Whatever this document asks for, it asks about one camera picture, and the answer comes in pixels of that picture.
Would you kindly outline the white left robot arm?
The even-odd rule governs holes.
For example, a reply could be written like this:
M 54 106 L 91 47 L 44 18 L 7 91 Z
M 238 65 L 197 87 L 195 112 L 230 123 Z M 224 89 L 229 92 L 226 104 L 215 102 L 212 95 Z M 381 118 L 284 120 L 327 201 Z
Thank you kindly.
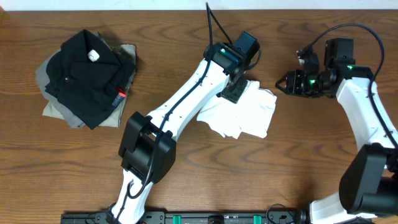
M 127 121 L 118 151 L 123 184 L 118 201 L 109 209 L 108 223 L 137 223 L 152 186 L 171 169 L 179 136 L 214 96 L 237 103 L 259 46 L 218 42 L 208 46 L 193 75 L 164 104 L 144 116 L 135 112 Z

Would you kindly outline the white robot print t-shirt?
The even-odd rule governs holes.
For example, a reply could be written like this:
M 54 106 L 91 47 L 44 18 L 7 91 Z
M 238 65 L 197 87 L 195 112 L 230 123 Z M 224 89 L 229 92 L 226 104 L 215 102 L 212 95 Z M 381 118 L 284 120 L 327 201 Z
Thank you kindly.
M 276 100 L 270 90 L 260 87 L 259 81 L 249 81 L 236 104 L 214 96 L 200 110 L 197 121 L 205 122 L 222 137 L 237 139 L 241 133 L 246 133 L 264 138 Z

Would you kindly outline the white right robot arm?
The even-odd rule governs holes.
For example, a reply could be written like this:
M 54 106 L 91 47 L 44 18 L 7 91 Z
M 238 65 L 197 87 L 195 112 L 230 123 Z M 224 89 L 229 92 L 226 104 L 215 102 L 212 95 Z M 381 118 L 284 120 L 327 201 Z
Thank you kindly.
M 348 223 L 397 215 L 397 130 L 377 92 L 370 68 L 337 65 L 319 73 L 287 72 L 276 82 L 287 95 L 316 98 L 330 93 L 343 107 L 358 153 L 338 192 L 310 204 L 311 223 Z

